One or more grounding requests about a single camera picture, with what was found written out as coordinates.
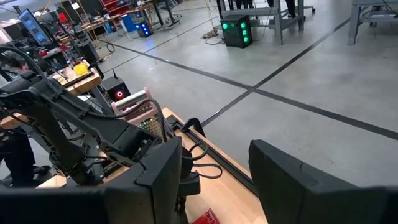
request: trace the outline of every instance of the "concrete floor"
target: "concrete floor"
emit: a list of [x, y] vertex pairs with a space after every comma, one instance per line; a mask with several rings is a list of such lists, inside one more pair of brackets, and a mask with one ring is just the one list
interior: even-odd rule
[[[114, 69], [131, 92], [149, 87], [183, 119], [210, 118], [208, 138], [247, 169], [250, 140], [263, 139], [352, 184], [397, 185], [398, 27], [363, 24], [357, 44], [347, 46], [350, 1], [305, 4], [317, 12], [305, 11], [303, 33], [285, 30], [278, 46], [273, 30], [259, 28], [253, 33], [259, 40], [264, 32], [260, 41], [237, 49], [205, 44], [205, 2], [188, 0], [174, 9], [181, 24], [147, 39], [115, 40], [100, 67], [107, 77]], [[48, 163], [34, 149], [38, 163]]]

